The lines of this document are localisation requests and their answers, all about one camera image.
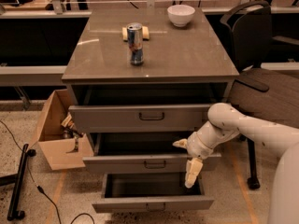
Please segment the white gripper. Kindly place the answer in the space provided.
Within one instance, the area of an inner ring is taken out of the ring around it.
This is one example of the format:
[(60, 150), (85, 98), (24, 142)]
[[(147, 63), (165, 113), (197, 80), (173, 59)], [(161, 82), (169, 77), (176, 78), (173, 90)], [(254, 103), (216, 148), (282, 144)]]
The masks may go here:
[(190, 189), (202, 168), (203, 161), (208, 158), (213, 150), (207, 147), (201, 140), (197, 132), (193, 132), (188, 139), (180, 139), (173, 143), (174, 147), (187, 148), (188, 153), (192, 156), (191, 160), (186, 163), (185, 187)]

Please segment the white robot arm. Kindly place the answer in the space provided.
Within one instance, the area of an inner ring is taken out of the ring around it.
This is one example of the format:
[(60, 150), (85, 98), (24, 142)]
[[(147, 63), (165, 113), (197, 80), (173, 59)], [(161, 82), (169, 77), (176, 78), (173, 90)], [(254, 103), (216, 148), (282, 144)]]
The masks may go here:
[(173, 143), (191, 156), (186, 163), (185, 187), (191, 188), (214, 148), (243, 134), (279, 157), (267, 224), (299, 224), (299, 129), (240, 113), (216, 103), (208, 121), (188, 138)]

